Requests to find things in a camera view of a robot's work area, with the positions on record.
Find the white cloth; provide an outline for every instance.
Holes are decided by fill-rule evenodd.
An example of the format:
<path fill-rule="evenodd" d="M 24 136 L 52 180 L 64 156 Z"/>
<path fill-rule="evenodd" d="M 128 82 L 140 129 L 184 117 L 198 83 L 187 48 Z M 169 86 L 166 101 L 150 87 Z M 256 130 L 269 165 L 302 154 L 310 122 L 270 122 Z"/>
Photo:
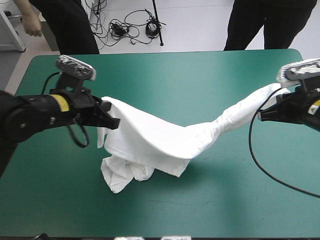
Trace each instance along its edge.
<path fill-rule="evenodd" d="M 186 127 L 120 100 L 103 97 L 102 100 L 112 103 L 108 113 L 120 119 L 118 129 L 98 128 L 98 148 L 104 145 L 112 155 L 104 158 L 101 164 L 106 183 L 118 193 L 133 178 L 138 181 L 149 179 L 154 169 L 180 177 L 192 158 L 208 149 L 221 134 L 249 122 L 260 105 L 278 88 L 279 83 L 267 85 L 226 109 L 216 120 Z M 278 91 L 264 108 L 276 102 L 276 95 L 288 92 L 287 89 Z"/>

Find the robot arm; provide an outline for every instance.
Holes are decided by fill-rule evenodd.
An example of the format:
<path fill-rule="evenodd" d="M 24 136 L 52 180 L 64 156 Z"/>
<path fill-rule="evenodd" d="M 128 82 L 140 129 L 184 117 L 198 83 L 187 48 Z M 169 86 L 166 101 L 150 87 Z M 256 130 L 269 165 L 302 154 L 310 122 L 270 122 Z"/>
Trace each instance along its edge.
<path fill-rule="evenodd" d="M 320 59 L 283 66 L 277 76 L 282 88 L 299 85 L 295 92 L 278 95 L 276 104 L 260 110 L 261 121 L 303 124 L 320 131 Z"/>
<path fill-rule="evenodd" d="M 67 126 L 73 140 L 80 147 L 89 144 L 83 126 L 117 129 L 120 120 L 107 112 L 111 103 L 91 95 L 83 81 L 94 80 L 96 71 L 75 58 L 61 55 L 56 61 L 61 70 L 55 89 L 50 95 L 11 96 L 0 91 L 0 138 L 8 142 L 23 142 L 46 129 Z M 85 136 L 85 144 L 78 141 L 71 125 L 78 125 Z"/>

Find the black cable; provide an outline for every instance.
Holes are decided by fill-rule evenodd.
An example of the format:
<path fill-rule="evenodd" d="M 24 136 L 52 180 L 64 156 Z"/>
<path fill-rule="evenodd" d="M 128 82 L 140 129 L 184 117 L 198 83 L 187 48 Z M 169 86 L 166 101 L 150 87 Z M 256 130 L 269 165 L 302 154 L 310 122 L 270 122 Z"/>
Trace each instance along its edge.
<path fill-rule="evenodd" d="M 69 130 L 69 133 L 71 135 L 72 140 L 74 141 L 75 144 L 77 144 L 81 148 L 87 147 L 90 143 L 90 140 L 89 140 L 89 136 L 88 136 L 88 133 L 87 133 L 85 127 L 80 122 L 77 121 L 77 116 L 73 119 L 73 122 L 80 127 L 81 132 L 83 134 L 84 143 L 79 141 L 79 139 L 76 137 L 75 132 L 72 129 L 72 127 L 68 123 L 65 123 L 66 127 Z"/>
<path fill-rule="evenodd" d="M 250 153 L 251 153 L 251 156 L 252 156 L 252 159 L 254 161 L 254 163 L 258 166 L 258 168 L 264 172 L 268 177 L 270 177 L 271 179 L 273 179 L 274 181 L 288 187 L 288 188 L 291 188 L 293 190 L 296 190 L 298 192 L 301 192 L 303 194 L 307 194 L 307 195 L 310 195 L 310 196 L 313 196 L 313 197 L 316 197 L 316 198 L 320 198 L 320 194 L 316 194 L 316 193 L 313 193 L 313 192 L 309 192 L 309 191 L 306 191 L 306 190 L 303 190 L 303 189 L 300 189 L 296 186 L 292 186 L 286 182 L 283 182 L 281 180 L 279 180 L 278 178 L 274 177 L 273 175 L 271 175 L 271 173 L 269 173 L 267 170 L 265 170 L 260 164 L 259 162 L 257 161 L 256 157 L 255 157 L 255 154 L 253 152 L 253 149 L 252 149 L 252 141 L 251 141 L 251 136 L 252 136 L 252 128 L 253 128 L 253 124 L 254 124 L 254 121 L 255 121 L 255 118 L 258 114 L 258 112 L 264 107 L 264 105 L 269 101 L 269 99 L 278 91 L 280 91 L 282 88 L 279 88 L 277 90 L 275 90 L 273 93 L 270 94 L 270 96 L 267 97 L 267 99 L 264 101 L 264 103 L 257 109 L 257 111 L 254 113 L 253 117 L 252 117 L 252 120 L 251 120 L 251 123 L 250 123 L 250 128 L 249 128 L 249 149 L 250 149 Z"/>
<path fill-rule="evenodd" d="M 127 22 L 127 17 L 133 13 L 136 13 L 136 12 L 146 12 L 148 14 L 149 19 L 146 20 L 146 23 L 133 24 L 133 23 Z M 149 12 L 146 9 L 136 10 L 136 11 L 130 12 L 129 14 L 127 14 L 125 16 L 124 22 L 121 22 L 119 19 L 116 19 L 116 18 L 112 19 L 109 22 L 108 29 L 106 29 L 103 26 L 106 16 L 104 16 L 103 22 L 101 22 L 101 17 L 97 16 L 95 13 L 94 13 L 94 15 L 97 18 L 97 22 L 92 23 L 91 26 L 94 28 L 92 31 L 93 34 L 102 43 L 102 46 L 99 48 L 99 50 L 103 49 L 105 46 L 112 47 L 112 46 L 116 45 L 119 41 L 121 41 L 122 39 L 130 39 L 130 42 L 133 45 L 136 44 L 136 42 L 147 45 L 147 44 L 150 44 L 153 39 L 155 39 L 159 36 L 161 26 L 160 25 L 158 26 L 157 20 L 155 19 L 155 17 L 153 17 L 151 12 Z M 150 41 L 144 42 L 144 41 L 137 39 L 140 35 L 140 31 L 137 28 L 139 26 L 145 26 L 145 33 L 150 38 Z M 132 30 L 136 31 L 136 34 L 132 34 L 130 32 Z M 109 41 L 110 41 L 109 37 L 111 39 L 115 40 L 115 42 L 112 44 L 109 44 Z"/>
<path fill-rule="evenodd" d="M 48 84 L 49 80 L 50 80 L 53 76 L 58 75 L 59 73 L 60 73 L 60 72 L 59 72 L 59 71 L 57 71 L 57 72 L 52 73 L 50 76 L 48 76 L 48 77 L 47 77 L 47 79 L 46 79 L 46 80 L 45 80 L 45 82 L 44 82 L 44 85 L 43 85 L 43 88 L 42 88 L 41 95 L 42 95 L 42 94 L 44 94 L 44 92 L 45 92 L 45 90 L 46 90 L 46 87 L 47 87 L 47 84 Z"/>
<path fill-rule="evenodd" d="M 137 13 L 137 12 L 146 12 L 149 16 L 149 19 L 147 20 L 146 23 L 143 24 L 133 24 L 133 23 L 129 23 L 127 22 L 127 17 L 129 17 L 131 14 L 133 13 Z M 147 9 L 144 10 L 136 10 L 133 12 L 130 12 L 129 14 L 127 14 L 124 17 L 124 22 L 127 24 L 130 24 L 132 26 L 145 26 L 145 34 L 149 37 L 149 38 L 157 38 L 159 33 L 160 33 L 160 29 L 161 29 L 161 24 L 166 25 L 163 22 L 159 22 L 159 25 L 157 24 L 158 21 L 156 20 L 156 18 L 152 15 L 152 13 L 150 11 L 148 11 Z"/>

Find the gray floor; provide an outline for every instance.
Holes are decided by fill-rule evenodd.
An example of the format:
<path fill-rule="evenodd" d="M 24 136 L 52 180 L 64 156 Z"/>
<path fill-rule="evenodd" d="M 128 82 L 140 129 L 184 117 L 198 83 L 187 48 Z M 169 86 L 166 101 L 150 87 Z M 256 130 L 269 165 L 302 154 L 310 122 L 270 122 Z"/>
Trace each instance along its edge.
<path fill-rule="evenodd" d="M 227 39 L 227 26 L 234 0 L 156 0 L 159 19 L 166 23 L 162 29 L 164 46 L 159 45 L 159 40 L 154 40 L 149 45 L 136 43 L 132 45 L 128 39 L 124 39 L 112 47 L 104 47 L 102 54 L 121 53 L 157 53 L 157 52 L 194 52 L 194 51 L 221 51 Z M 147 8 L 151 12 L 151 0 L 107 0 L 107 8 L 103 10 L 101 16 L 105 17 L 104 27 L 108 27 L 111 19 L 122 19 L 134 10 Z M 145 21 L 145 15 L 136 14 L 130 19 L 132 22 Z M 313 10 L 311 17 L 305 28 L 297 35 L 290 48 L 297 49 L 304 59 L 320 58 L 320 4 Z M 95 17 L 91 17 L 91 22 L 95 22 Z M 52 52 L 44 37 L 31 37 L 24 33 L 23 26 L 17 24 L 15 27 L 22 41 L 27 47 L 26 52 L 21 54 L 15 69 L 11 71 L 2 70 L 3 66 L 10 65 L 14 68 L 16 54 L 8 54 L 1 57 L 0 70 L 2 80 L 0 87 L 8 84 L 5 90 L 14 94 L 19 87 L 22 77 L 31 61 L 38 55 L 59 54 Z M 141 40 L 148 38 L 141 29 Z M 263 29 L 248 46 L 248 50 L 263 49 L 264 37 Z"/>
<path fill-rule="evenodd" d="M 21 52 L 0 52 L 0 90 L 4 90 L 17 65 Z"/>

